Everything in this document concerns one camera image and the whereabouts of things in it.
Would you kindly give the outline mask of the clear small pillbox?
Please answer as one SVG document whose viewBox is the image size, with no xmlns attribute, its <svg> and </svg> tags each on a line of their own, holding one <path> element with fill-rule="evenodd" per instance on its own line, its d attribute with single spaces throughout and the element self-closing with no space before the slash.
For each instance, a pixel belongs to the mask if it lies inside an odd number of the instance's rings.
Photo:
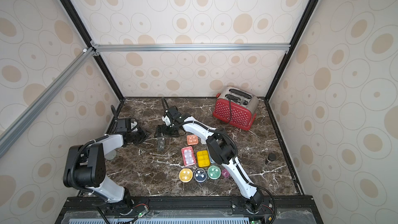
<svg viewBox="0 0 398 224">
<path fill-rule="evenodd" d="M 157 149 L 158 151 L 165 150 L 165 138 L 157 138 Z"/>
</svg>

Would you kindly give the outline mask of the orange pillbox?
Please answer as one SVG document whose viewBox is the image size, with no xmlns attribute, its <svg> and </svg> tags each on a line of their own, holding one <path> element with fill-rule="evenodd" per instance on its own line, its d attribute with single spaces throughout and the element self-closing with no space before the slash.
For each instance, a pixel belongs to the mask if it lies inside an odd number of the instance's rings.
<svg viewBox="0 0 398 224">
<path fill-rule="evenodd" d="M 199 138 L 196 135 L 188 135 L 187 136 L 187 144 L 189 146 L 197 145 L 199 143 Z"/>
</svg>

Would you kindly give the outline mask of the red pillbox clear lid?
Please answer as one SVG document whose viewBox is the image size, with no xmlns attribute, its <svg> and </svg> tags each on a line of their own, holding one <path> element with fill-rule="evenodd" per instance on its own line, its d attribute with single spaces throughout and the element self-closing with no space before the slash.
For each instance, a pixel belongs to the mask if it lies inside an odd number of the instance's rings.
<svg viewBox="0 0 398 224">
<path fill-rule="evenodd" d="M 183 163 L 186 167 L 193 166 L 196 164 L 193 148 L 191 146 L 184 147 L 181 149 Z"/>
</svg>

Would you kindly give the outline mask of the white pillbox with amber lid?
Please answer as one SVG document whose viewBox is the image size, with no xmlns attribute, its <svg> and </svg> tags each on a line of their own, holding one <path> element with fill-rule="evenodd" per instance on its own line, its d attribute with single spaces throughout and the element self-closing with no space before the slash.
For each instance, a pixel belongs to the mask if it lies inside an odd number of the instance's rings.
<svg viewBox="0 0 398 224">
<path fill-rule="evenodd" d="M 211 165 L 209 153 L 207 150 L 197 152 L 197 162 L 199 168 L 207 168 Z"/>
</svg>

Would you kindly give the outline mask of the yellow round pillbox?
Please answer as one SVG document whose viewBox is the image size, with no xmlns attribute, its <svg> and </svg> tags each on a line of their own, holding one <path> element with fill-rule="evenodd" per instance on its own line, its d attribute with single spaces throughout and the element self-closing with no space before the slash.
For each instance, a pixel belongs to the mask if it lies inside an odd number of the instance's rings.
<svg viewBox="0 0 398 224">
<path fill-rule="evenodd" d="M 188 183 L 192 180 L 193 178 L 193 172 L 190 168 L 183 168 L 181 169 L 181 171 L 179 172 L 179 179 L 183 182 L 183 183 Z"/>
</svg>

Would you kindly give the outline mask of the dark blue round pillbox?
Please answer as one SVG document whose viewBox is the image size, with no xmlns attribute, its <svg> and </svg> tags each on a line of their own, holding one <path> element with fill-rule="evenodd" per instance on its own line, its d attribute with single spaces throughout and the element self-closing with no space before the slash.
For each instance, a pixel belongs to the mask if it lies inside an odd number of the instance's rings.
<svg viewBox="0 0 398 224">
<path fill-rule="evenodd" d="M 204 169 L 196 169 L 193 173 L 193 178 L 198 183 L 204 183 L 207 180 L 207 173 Z"/>
</svg>

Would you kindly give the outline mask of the green round pillbox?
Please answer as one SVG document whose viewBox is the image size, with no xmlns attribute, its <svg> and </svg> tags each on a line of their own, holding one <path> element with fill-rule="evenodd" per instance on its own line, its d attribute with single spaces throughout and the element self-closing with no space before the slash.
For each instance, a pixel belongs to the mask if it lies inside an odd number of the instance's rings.
<svg viewBox="0 0 398 224">
<path fill-rule="evenodd" d="M 207 170 L 208 178 L 217 180 L 221 176 L 221 170 L 218 166 L 211 165 Z"/>
</svg>

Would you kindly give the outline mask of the purple pillbox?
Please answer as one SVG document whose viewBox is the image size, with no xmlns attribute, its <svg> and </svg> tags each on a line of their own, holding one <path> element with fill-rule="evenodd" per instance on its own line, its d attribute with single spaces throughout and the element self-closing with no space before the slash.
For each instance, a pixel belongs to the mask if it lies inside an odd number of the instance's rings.
<svg viewBox="0 0 398 224">
<path fill-rule="evenodd" d="M 222 175 L 224 178 L 228 178 L 228 177 L 230 176 L 230 173 L 228 172 L 227 169 L 223 169 L 223 170 L 221 171 L 221 175 Z"/>
</svg>

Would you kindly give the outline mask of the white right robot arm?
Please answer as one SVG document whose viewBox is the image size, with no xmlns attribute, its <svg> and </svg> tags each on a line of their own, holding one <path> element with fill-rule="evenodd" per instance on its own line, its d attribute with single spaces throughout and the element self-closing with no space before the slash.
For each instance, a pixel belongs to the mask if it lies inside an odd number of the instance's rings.
<svg viewBox="0 0 398 224">
<path fill-rule="evenodd" d="M 178 134 L 179 130 L 184 130 L 204 140 L 214 162 L 223 166 L 234 179 L 240 194 L 246 199 L 245 206 L 248 212 L 257 213 L 264 206 L 263 192 L 266 192 L 271 198 L 266 207 L 276 214 L 277 206 L 271 192 L 251 181 L 239 162 L 237 146 L 223 128 L 209 127 L 189 114 L 182 114 L 176 106 L 169 106 L 164 97 L 161 98 L 161 103 L 164 109 L 162 126 L 166 127 L 166 135 L 170 132 Z"/>
</svg>

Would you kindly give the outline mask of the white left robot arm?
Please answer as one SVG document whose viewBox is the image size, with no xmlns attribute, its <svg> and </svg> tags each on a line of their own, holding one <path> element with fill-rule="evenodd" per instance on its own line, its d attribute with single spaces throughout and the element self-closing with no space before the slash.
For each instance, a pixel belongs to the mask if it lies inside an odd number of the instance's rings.
<svg viewBox="0 0 398 224">
<path fill-rule="evenodd" d="M 115 117 L 114 132 L 84 145 L 72 146 L 67 155 L 63 183 L 65 187 L 93 194 L 105 203 L 128 211 L 133 208 L 134 202 L 125 187 L 106 175 L 105 156 L 128 144 L 143 143 L 148 133 L 136 121 L 119 118 L 113 105 L 111 110 Z"/>
</svg>

